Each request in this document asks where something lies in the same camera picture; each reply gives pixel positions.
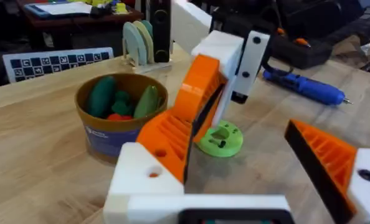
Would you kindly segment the white orange left gripper left finger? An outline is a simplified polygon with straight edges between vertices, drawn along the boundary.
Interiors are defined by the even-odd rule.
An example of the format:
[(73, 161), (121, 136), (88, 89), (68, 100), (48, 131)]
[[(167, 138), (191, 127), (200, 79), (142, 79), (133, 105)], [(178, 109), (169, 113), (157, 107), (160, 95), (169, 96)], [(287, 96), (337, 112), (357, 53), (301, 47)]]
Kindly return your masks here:
[(103, 208), (105, 223), (177, 223), (192, 124), (167, 110), (121, 148)]

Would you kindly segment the white orange left gripper right finger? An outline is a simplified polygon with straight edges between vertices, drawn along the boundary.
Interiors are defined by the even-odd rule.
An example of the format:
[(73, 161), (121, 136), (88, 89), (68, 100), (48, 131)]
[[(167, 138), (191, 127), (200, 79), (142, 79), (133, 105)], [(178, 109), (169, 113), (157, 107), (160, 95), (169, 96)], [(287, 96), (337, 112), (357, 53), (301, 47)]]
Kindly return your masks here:
[(335, 223), (370, 223), (370, 148), (289, 120), (284, 134)]

